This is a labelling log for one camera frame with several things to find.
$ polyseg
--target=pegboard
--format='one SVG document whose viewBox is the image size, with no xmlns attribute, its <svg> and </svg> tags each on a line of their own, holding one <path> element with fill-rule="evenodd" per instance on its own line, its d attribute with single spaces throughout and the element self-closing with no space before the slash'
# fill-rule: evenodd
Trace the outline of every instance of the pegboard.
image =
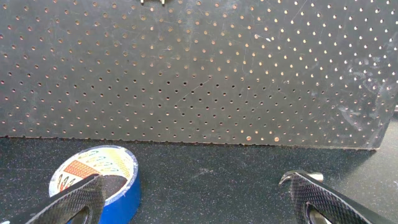
<svg viewBox="0 0 398 224">
<path fill-rule="evenodd" d="M 377 148 L 397 1 L 0 0 L 0 135 Z"/>
</svg>

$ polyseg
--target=black countertop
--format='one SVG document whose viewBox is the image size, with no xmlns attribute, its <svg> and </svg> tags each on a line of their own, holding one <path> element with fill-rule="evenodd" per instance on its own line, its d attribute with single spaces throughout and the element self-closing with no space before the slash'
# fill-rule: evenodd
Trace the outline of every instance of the black countertop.
<svg viewBox="0 0 398 224">
<path fill-rule="evenodd" d="M 295 223 L 293 169 L 322 172 L 324 183 L 398 221 L 398 120 L 379 151 L 217 146 L 77 139 L 0 139 L 0 221 L 47 198 L 50 178 L 75 153 L 115 144 L 140 169 L 142 200 L 133 223 Z"/>
</svg>

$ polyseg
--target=roll of tape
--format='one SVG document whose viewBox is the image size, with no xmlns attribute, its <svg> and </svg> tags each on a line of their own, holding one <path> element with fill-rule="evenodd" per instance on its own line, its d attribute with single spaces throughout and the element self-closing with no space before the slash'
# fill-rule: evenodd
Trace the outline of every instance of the roll of tape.
<svg viewBox="0 0 398 224">
<path fill-rule="evenodd" d="M 51 178 L 50 197 L 91 174 L 106 179 L 107 199 L 99 223 L 128 223 L 138 209 L 141 190 L 137 159 L 123 147 L 92 147 L 66 160 Z"/>
</svg>

